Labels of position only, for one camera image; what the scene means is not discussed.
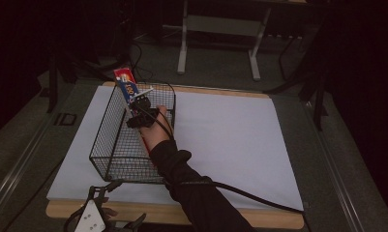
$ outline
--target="hand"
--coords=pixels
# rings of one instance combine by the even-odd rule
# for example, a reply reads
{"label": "hand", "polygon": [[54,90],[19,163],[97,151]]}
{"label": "hand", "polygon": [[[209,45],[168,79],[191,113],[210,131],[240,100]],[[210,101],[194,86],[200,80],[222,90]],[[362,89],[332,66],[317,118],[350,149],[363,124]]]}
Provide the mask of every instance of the hand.
{"label": "hand", "polygon": [[157,120],[164,126],[164,128],[155,122],[150,128],[141,128],[139,130],[149,151],[152,151],[152,149],[154,149],[154,147],[157,146],[160,142],[170,139],[168,133],[164,129],[166,129],[169,133],[172,133],[172,129],[169,127],[169,123],[165,118],[166,107],[160,105],[158,108],[160,113],[158,114]]}

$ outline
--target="gray floor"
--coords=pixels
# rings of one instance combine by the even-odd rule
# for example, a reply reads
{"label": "gray floor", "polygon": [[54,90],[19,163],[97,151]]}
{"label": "gray floor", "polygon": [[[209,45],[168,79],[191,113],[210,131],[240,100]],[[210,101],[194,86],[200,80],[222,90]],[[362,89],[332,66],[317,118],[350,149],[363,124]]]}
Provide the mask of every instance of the gray floor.
{"label": "gray floor", "polygon": [[[272,37],[263,40],[257,55],[262,80],[254,82],[246,49],[222,49],[218,46],[210,49],[214,44],[203,38],[201,40],[200,35],[192,36],[194,40],[190,41],[184,75],[176,73],[178,34],[166,37],[162,43],[151,43],[149,37],[138,38],[142,54],[137,64],[139,69],[136,77],[165,80],[174,85],[253,92],[284,83],[279,71],[278,56],[286,41]],[[134,60],[138,54],[139,49],[133,46]],[[303,52],[295,43],[284,57],[286,74],[294,70],[302,56]],[[46,78],[47,73],[39,77],[45,86]],[[24,208],[42,182],[45,185],[8,231],[62,231],[64,220],[49,218],[45,214],[45,197],[55,172],[49,179],[46,177],[64,158],[88,103],[101,83],[86,74],[75,85],[60,80],[60,101],[52,114],[46,114],[47,99],[36,97],[0,131],[0,187],[20,157],[33,155],[26,161],[27,168],[21,170],[23,176],[17,179],[14,193],[3,197],[0,231]],[[312,123],[310,103],[300,102],[297,98],[299,88],[296,86],[271,98],[277,108],[284,141],[312,231],[388,231],[388,210],[331,96],[326,95],[328,116],[322,117],[323,132],[319,132]],[[76,123],[73,126],[54,126],[56,115],[60,112],[77,114]],[[40,142],[30,142],[36,140],[33,138],[39,138]]]}

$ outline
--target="wire basket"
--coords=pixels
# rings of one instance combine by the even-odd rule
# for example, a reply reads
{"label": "wire basket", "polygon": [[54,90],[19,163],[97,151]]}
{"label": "wire basket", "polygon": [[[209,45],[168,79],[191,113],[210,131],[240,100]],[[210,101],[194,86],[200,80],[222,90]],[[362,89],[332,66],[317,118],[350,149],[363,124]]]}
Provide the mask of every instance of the wire basket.
{"label": "wire basket", "polygon": [[[175,93],[168,84],[137,84],[140,92],[147,94],[151,105],[165,105],[166,117],[174,126]],[[107,181],[128,183],[161,184],[162,177],[141,146],[139,131],[127,127],[129,117],[126,101],[121,89],[114,87],[106,107],[97,137],[91,151],[90,160],[101,177]]]}

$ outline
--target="cable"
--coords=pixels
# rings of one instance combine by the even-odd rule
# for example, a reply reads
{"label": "cable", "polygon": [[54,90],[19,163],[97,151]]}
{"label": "cable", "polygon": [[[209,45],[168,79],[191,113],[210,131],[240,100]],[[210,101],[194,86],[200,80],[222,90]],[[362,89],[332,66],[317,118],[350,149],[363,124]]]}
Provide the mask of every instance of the cable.
{"label": "cable", "polygon": [[138,50],[139,50],[138,58],[136,59],[135,64],[133,65],[133,68],[135,68],[135,67],[138,66],[139,60],[140,60],[141,57],[142,57],[142,48],[141,48],[140,45],[138,45],[137,43],[131,43],[131,45],[136,46],[136,48],[138,48]]}
{"label": "cable", "polygon": [[52,176],[52,174],[57,170],[57,168],[61,165],[64,159],[61,159],[57,165],[55,165],[51,172],[48,174],[48,176],[45,178],[45,180],[42,182],[40,187],[34,192],[34,194],[31,196],[31,198],[25,203],[25,205],[21,208],[21,210],[18,211],[18,213],[13,217],[13,219],[7,224],[7,226],[3,229],[3,232],[7,232],[7,230],[12,226],[12,224],[16,221],[16,219],[27,209],[27,207],[31,204],[31,202],[34,200],[34,198],[40,193],[40,191],[45,186],[46,182],[49,180],[49,178]]}
{"label": "cable", "polygon": [[242,196],[250,198],[251,200],[254,200],[256,202],[259,202],[259,203],[262,203],[262,204],[274,207],[276,209],[285,210],[285,211],[288,211],[288,212],[291,212],[291,213],[301,214],[302,218],[303,218],[303,221],[305,222],[308,231],[312,231],[311,226],[309,225],[309,223],[308,223],[308,221],[306,219],[306,214],[305,214],[304,211],[296,210],[296,209],[291,208],[291,207],[287,207],[287,206],[284,206],[284,205],[280,205],[280,204],[277,204],[277,203],[265,200],[263,198],[255,196],[253,194],[250,194],[250,193],[248,193],[246,191],[243,191],[241,189],[229,186],[227,184],[223,184],[223,183],[219,183],[219,182],[214,182],[214,181],[202,181],[202,182],[182,182],[182,183],[177,184],[177,186],[181,186],[181,187],[183,187],[183,186],[213,186],[213,187],[217,187],[217,188],[221,188],[221,189],[230,190],[230,191],[233,191],[233,192],[235,192],[237,194],[240,194]]}
{"label": "cable", "polygon": [[[154,77],[154,73],[153,73],[153,72],[151,72],[151,71],[149,71],[149,70],[146,70],[146,69],[143,69],[142,67],[135,67],[135,69],[136,69],[136,73],[137,73],[138,76],[141,78],[141,81],[151,80],[152,77]],[[149,73],[150,76],[147,77],[147,78],[142,77],[142,75],[141,75],[141,73],[139,72],[139,70],[142,70],[142,71],[145,71],[145,72]]]}
{"label": "cable", "polygon": [[158,125],[160,125],[161,128],[163,128],[163,130],[166,132],[166,134],[169,136],[170,139],[173,139],[173,133],[172,132],[169,132],[169,130],[164,126],[164,124],[162,124],[157,118],[155,118],[154,116],[152,116],[149,112],[147,112],[145,109],[139,107],[139,106],[135,106],[138,110],[142,111],[144,114],[148,115],[149,117],[151,117],[152,119],[155,120],[156,123],[158,123]]}

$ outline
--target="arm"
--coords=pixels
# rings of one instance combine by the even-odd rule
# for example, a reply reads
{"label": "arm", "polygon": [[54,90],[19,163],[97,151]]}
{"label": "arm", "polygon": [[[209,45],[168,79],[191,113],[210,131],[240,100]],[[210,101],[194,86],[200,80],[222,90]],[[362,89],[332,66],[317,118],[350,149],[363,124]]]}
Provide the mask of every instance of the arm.
{"label": "arm", "polygon": [[[160,107],[163,115],[166,109]],[[160,123],[167,125],[164,117],[158,117]],[[178,151],[176,143],[157,123],[149,129],[141,129],[148,147],[151,150],[152,162],[158,172],[170,183],[171,197],[178,201],[195,231],[254,231],[240,213],[212,186],[178,186],[178,183],[200,181],[204,177],[187,164],[191,153]]]}

